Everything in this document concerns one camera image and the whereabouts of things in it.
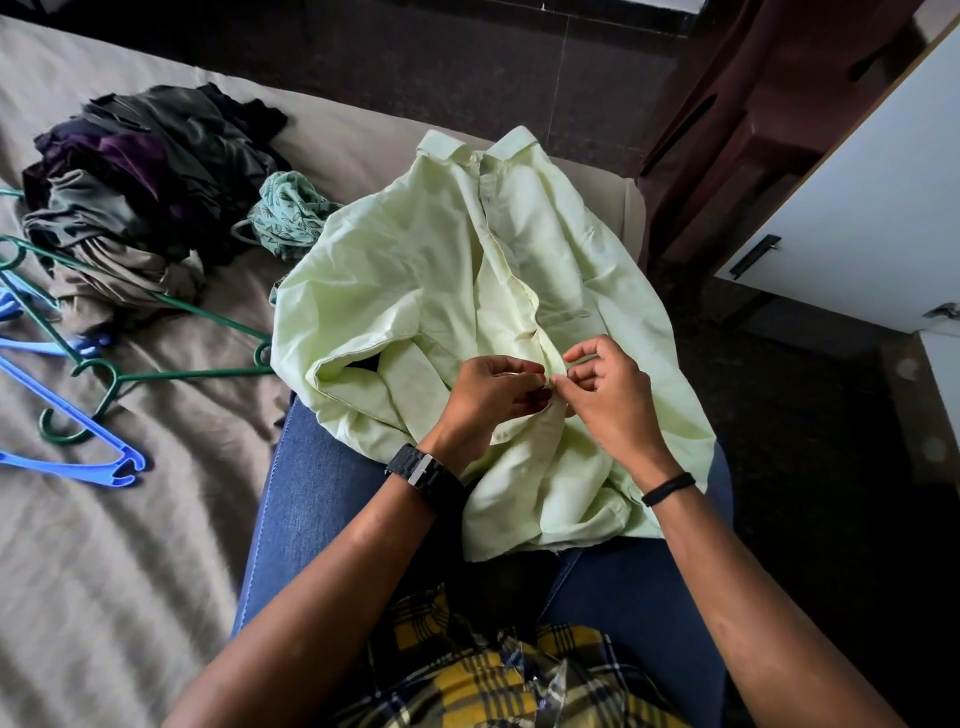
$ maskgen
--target cabinet door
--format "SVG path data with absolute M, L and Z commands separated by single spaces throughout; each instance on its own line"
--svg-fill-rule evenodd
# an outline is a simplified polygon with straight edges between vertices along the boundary
M 737 282 L 899 331 L 960 303 L 955 24 L 717 276 L 768 235 L 777 246 Z

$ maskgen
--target yellow plaid shirt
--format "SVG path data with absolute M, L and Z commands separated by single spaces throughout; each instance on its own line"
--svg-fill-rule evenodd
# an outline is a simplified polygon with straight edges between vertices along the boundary
M 326 717 L 340 726 L 684 726 L 627 650 L 593 629 L 472 631 L 444 588 L 391 606 Z

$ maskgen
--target hand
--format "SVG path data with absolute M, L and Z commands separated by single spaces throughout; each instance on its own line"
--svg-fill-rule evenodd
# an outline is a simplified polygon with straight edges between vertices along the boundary
M 417 448 L 461 474 L 483 457 L 500 423 L 541 412 L 553 394 L 543 367 L 512 356 L 477 356 L 460 368 L 440 421 Z
M 596 354 L 553 377 L 553 385 L 607 454 L 647 493 L 684 471 L 660 433 L 650 377 L 610 336 L 597 336 L 564 354 L 569 363 Z

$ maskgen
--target dark floor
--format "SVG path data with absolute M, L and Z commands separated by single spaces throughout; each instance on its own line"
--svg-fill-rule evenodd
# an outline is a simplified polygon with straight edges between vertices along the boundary
M 713 0 L 691 39 L 491 0 L 131 5 L 76 0 L 47 22 L 487 138 L 524 124 L 552 155 L 632 176 L 736 3 Z M 743 540 L 911 725 L 943 723 L 960 646 L 949 587 L 960 504 L 951 489 L 909 485 L 876 367 L 668 305 L 731 463 Z M 727 723 L 749 724 L 735 692 Z

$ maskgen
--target watch strap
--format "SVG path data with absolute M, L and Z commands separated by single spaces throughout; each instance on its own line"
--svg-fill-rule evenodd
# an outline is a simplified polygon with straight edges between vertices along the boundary
M 646 496 L 642 497 L 640 500 L 643 502 L 643 505 L 648 508 L 653 508 L 658 503 L 663 502 L 663 500 L 677 491 L 681 491 L 683 488 L 689 488 L 691 485 L 696 485 L 697 480 L 690 473 L 680 473 L 676 477 L 672 477 L 667 480 L 662 485 L 658 485 Z
M 385 472 L 406 479 L 438 515 L 460 513 L 467 503 L 467 489 L 460 478 L 433 455 L 412 445 L 400 448 Z

